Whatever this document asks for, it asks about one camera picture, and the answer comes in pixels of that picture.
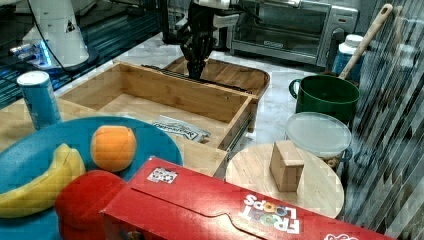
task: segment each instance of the white lid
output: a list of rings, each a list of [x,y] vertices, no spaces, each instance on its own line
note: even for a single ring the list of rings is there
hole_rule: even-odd
[[[358,47],[363,37],[355,34],[349,34],[346,36],[345,43],[351,47]]]
[[[46,72],[31,71],[19,76],[16,82],[19,85],[31,86],[31,85],[37,85],[37,84],[43,83],[49,79],[50,79],[50,76]]]
[[[318,157],[333,157],[349,147],[351,133],[347,126],[331,116],[304,112],[292,115],[286,134],[293,143]]]

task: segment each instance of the oven window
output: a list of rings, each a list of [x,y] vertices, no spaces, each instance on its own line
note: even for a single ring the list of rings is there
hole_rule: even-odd
[[[247,15],[240,17],[235,28],[235,41],[317,56],[326,11],[252,2],[247,7],[256,12],[261,21]]]

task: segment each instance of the wooden handle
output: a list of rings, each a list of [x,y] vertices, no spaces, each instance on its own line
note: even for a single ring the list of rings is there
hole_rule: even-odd
[[[370,28],[365,34],[364,38],[362,39],[361,43],[359,44],[358,48],[356,48],[355,52],[353,53],[353,56],[350,58],[349,62],[346,64],[339,78],[345,79],[347,77],[349,72],[355,66],[356,62],[359,60],[359,58],[367,49],[370,42],[374,39],[378,30],[380,30],[381,26],[389,17],[392,10],[393,10],[393,6],[391,4],[384,4],[380,12],[378,13],[377,17],[374,19],[374,22],[371,24]]]

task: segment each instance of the blue plate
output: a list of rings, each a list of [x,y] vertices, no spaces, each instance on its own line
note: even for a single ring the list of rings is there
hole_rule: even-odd
[[[102,125],[126,126],[133,130],[137,150],[131,165],[116,173],[128,181],[144,162],[156,156],[182,165],[174,141],[158,128],[131,118],[91,117],[59,123],[39,130],[0,153],[0,193],[22,186],[43,174],[50,166],[54,150],[62,143],[76,148],[87,171],[97,169],[90,156],[91,137]],[[61,239],[53,208],[24,218],[1,219],[0,239]]]

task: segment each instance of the wooden block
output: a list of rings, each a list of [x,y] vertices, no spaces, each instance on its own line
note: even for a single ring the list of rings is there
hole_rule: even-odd
[[[304,161],[292,141],[274,143],[270,170],[280,192],[296,192]]]

